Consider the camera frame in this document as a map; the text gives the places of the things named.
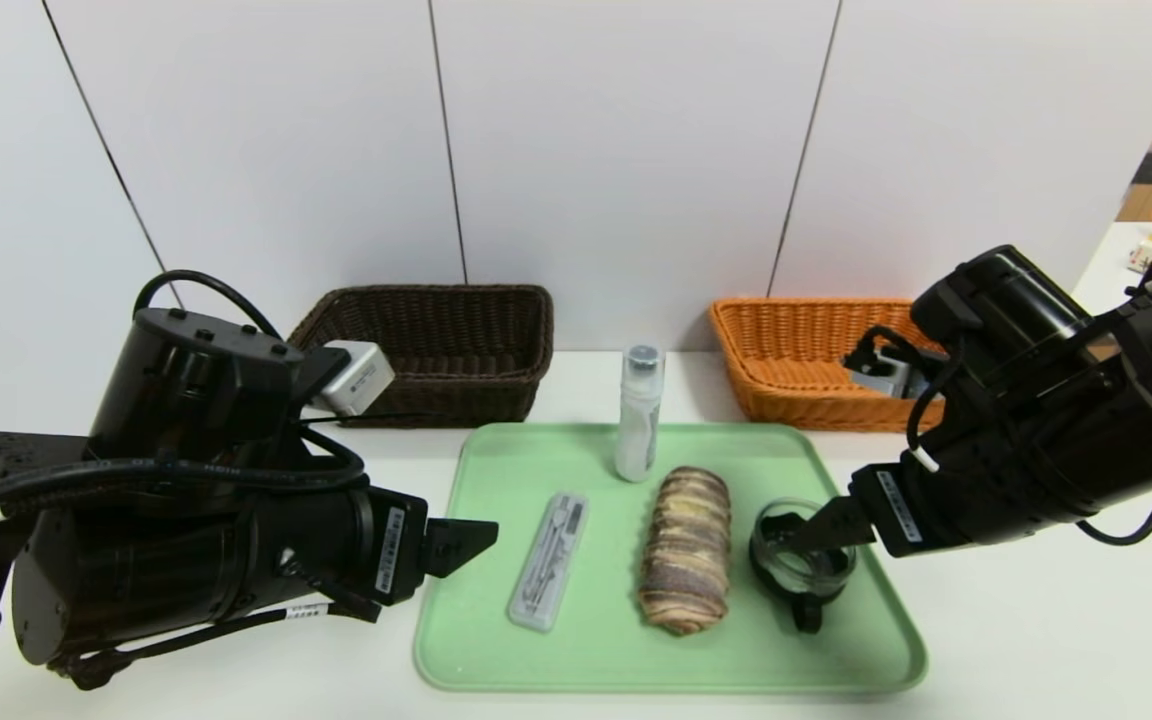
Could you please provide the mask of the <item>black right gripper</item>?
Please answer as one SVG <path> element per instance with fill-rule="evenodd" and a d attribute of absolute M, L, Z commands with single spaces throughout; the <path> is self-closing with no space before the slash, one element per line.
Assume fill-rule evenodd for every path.
<path fill-rule="evenodd" d="M 856 471 L 852 497 L 823 503 L 782 498 L 803 515 L 788 548 L 864 546 L 878 535 L 892 556 L 905 558 L 1033 536 L 1051 524 L 1052 493 L 1043 480 L 1049 467 L 1046 446 L 1059 433 L 1059 420 L 1032 416 L 1015 430 L 1009 435 L 1002 425 L 978 416 L 945 415 L 920 445 L 940 465 L 938 471 L 904 450 L 896 462 Z"/>

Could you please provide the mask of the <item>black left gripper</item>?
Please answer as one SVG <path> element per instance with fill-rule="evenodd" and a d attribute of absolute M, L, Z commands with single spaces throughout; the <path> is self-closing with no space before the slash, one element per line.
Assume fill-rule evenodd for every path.
<path fill-rule="evenodd" d="M 410 600 L 424 574 L 448 578 L 499 536 L 495 521 L 429 520 L 420 498 L 378 487 L 262 498 L 250 520 L 241 611 L 316 592 L 369 623 Z"/>

